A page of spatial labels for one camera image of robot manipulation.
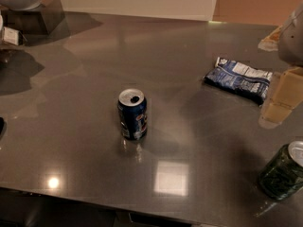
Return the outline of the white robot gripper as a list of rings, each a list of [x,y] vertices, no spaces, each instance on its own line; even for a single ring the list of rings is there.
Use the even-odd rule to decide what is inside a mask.
[[[303,3],[290,14],[283,26],[263,38],[258,48],[278,51],[281,60],[303,66]],[[258,123],[265,129],[279,126],[303,101],[303,68],[290,67],[274,72]]]

